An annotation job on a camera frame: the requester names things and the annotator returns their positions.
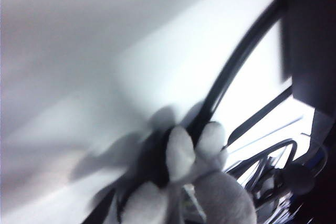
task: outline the gloved hand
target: gloved hand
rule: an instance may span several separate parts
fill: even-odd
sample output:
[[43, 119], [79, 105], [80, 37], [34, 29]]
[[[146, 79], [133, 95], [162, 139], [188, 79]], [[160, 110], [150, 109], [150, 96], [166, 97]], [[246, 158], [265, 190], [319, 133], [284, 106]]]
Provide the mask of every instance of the gloved hand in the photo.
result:
[[224, 140], [223, 127], [211, 122], [194, 149], [187, 131], [175, 127], [165, 150], [168, 185], [158, 188], [152, 182], [142, 184], [123, 207], [121, 223], [183, 224], [182, 187], [193, 184], [207, 224], [256, 224], [250, 196], [233, 177], [222, 172], [227, 158]]

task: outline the black wire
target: black wire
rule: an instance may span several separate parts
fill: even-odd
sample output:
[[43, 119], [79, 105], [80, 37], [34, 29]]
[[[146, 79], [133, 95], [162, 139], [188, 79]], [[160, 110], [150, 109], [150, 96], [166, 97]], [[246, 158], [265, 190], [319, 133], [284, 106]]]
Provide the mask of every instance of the black wire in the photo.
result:
[[271, 112], [276, 106], [282, 103], [292, 94], [292, 87], [290, 86], [280, 95], [275, 97], [272, 101], [266, 104], [261, 110], [247, 119], [244, 123], [238, 126], [228, 138], [227, 144], [230, 145], [242, 135], [244, 135], [250, 128], [252, 128], [257, 122], [263, 119], [269, 112]]
[[211, 120], [237, 72], [266, 32], [281, 17], [284, 9], [282, 0], [274, 0], [239, 42], [211, 87], [200, 112], [187, 128], [194, 145], [196, 145], [204, 126]]
[[288, 159], [286, 161], [285, 166], [289, 165], [290, 162], [293, 161], [298, 144], [291, 138], [283, 140], [265, 150], [263, 150], [262, 152], [259, 152], [258, 154], [254, 155], [253, 157], [250, 157], [247, 160], [242, 161], [239, 165], [237, 165], [236, 167], [232, 168], [231, 170], [229, 170], [227, 173], [229, 173], [230, 175], [234, 176], [235, 178], [239, 178], [242, 174], [244, 174], [244, 172], [251, 167], [252, 164], [254, 164], [255, 162], [259, 161], [260, 159], [262, 159], [263, 157], [268, 156], [270, 153], [288, 146], [288, 145], [292, 145], [292, 149], [290, 150]]

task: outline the black cable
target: black cable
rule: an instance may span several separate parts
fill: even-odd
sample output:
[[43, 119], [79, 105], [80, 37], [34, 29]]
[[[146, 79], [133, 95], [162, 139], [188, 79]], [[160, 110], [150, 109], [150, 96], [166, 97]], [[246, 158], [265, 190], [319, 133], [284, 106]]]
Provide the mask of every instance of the black cable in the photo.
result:
[[274, 0], [254, 22], [231, 54], [229, 60], [226, 62], [224, 68], [211, 87], [200, 112], [187, 128], [193, 139], [194, 145], [196, 145], [204, 126], [211, 120], [211, 117], [215, 113], [222, 97], [229, 88], [237, 72], [266, 32], [281, 17], [284, 9], [282, 0]]
[[253, 116], [247, 119], [244, 123], [238, 126], [228, 138], [227, 144], [230, 145], [242, 135], [244, 135], [250, 128], [252, 128], [257, 122], [263, 119], [269, 112], [271, 112], [276, 106], [282, 103], [292, 94], [292, 87], [290, 86], [280, 95], [275, 97], [272, 101], [266, 104], [261, 110], [256, 112]]
[[265, 166], [268, 162], [268, 158], [264, 157], [260, 160], [257, 171], [253, 174], [253, 177], [249, 180], [249, 182], [245, 186], [245, 190], [252, 191], [255, 185], [257, 184], [259, 178], [261, 177], [263, 171], [265, 170]]
[[282, 147], [288, 146], [288, 145], [292, 145], [292, 149], [290, 150], [288, 159], [286, 161], [286, 164], [285, 164], [285, 167], [286, 167], [287, 165], [290, 164], [290, 162], [293, 161], [296, 150], [297, 150], [297, 147], [298, 147], [298, 144], [291, 138], [283, 140], [283, 141], [281, 141], [281, 142], [263, 150], [262, 152], [259, 152], [258, 154], [254, 155], [253, 157], [250, 157], [249, 159], [242, 161], [239, 165], [232, 168], [227, 173], [229, 173], [230, 175], [232, 175], [235, 178], [239, 178], [255, 162], [259, 161], [263, 157], [268, 156], [270, 153], [272, 153], [272, 152], [274, 152], [274, 151], [276, 151], [276, 150], [278, 150]]

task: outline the black strip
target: black strip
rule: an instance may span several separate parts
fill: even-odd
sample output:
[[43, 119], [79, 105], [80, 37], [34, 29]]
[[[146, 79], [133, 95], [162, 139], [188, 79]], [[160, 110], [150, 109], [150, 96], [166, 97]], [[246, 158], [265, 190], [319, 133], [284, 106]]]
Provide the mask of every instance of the black strip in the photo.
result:
[[194, 145], [196, 145], [204, 126], [211, 120], [237, 72], [266, 32], [281, 17], [283, 10], [284, 4], [282, 0], [274, 0], [251, 26], [226, 62], [211, 87], [200, 112], [188, 127], [188, 132], [193, 139]]
[[290, 86], [280, 95], [275, 97], [272, 101], [266, 104], [261, 110], [247, 119], [244, 123], [238, 126], [229, 136], [227, 144], [230, 145], [242, 135], [244, 135], [250, 128], [252, 128], [257, 122], [263, 119], [269, 112], [271, 112], [276, 106], [282, 103], [285, 99], [287, 99], [292, 94], [292, 87]]

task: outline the white surface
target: white surface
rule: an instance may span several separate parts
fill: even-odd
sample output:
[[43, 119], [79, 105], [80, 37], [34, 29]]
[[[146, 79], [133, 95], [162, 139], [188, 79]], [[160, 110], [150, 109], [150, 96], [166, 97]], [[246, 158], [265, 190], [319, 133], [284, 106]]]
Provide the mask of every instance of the white surface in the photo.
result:
[[[2, 222], [80, 223], [272, 0], [1, 1]], [[275, 26], [215, 116], [228, 136], [285, 88], [280, 73]]]

